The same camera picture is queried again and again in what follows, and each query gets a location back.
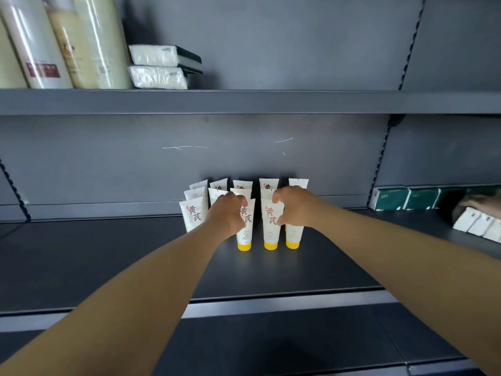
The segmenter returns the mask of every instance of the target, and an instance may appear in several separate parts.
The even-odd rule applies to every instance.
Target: person's left hand
[[[227,239],[246,226],[240,215],[242,207],[247,207],[245,196],[235,195],[230,191],[217,198],[210,207],[206,222],[214,223],[214,226],[221,229],[224,238]]]

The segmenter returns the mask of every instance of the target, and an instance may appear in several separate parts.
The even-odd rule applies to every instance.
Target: scratch mark
[[[204,149],[208,149],[208,147],[206,147],[206,146],[170,146],[168,148],[162,148],[162,149],[177,149],[177,150],[183,151],[182,149],[179,149],[179,148],[204,148]]]
[[[286,139],[286,140],[282,140],[282,141],[275,141],[275,144],[276,144],[276,143],[278,143],[278,142],[285,142],[285,141],[289,141],[289,140],[291,140],[291,139],[293,139],[293,137],[288,138],[288,139]]]

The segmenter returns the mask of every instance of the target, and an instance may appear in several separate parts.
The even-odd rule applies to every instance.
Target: bottle
[[[97,69],[73,0],[48,0],[47,14],[76,88],[99,88]]]
[[[113,0],[74,0],[97,67],[101,89],[129,89],[129,56]]]
[[[41,0],[0,0],[3,19],[31,88],[73,88]]]
[[[27,88],[9,35],[0,18],[0,88]]]

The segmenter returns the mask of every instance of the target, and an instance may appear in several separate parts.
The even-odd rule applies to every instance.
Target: red label
[[[55,64],[35,63],[35,67],[31,63],[26,63],[29,76],[32,78],[60,78],[58,67]]]

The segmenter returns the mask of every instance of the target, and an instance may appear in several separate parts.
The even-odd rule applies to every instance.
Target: yellow cap
[[[236,245],[238,246],[238,249],[240,249],[241,251],[248,251],[249,249],[251,249],[251,245],[252,243],[249,243],[249,244],[239,244],[239,243],[236,243]]]
[[[274,251],[275,249],[277,249],[279,247],[279,243],[275,243],[275,244],[270,244],[270,243],[267,243],[265,242],[265,248],[269,251]]]
[[[285,245],[287,246],[287,248],[290,248],[290,249],[297,249],[299,248],[299,243],[291,243],[287,240],[285,240]]]

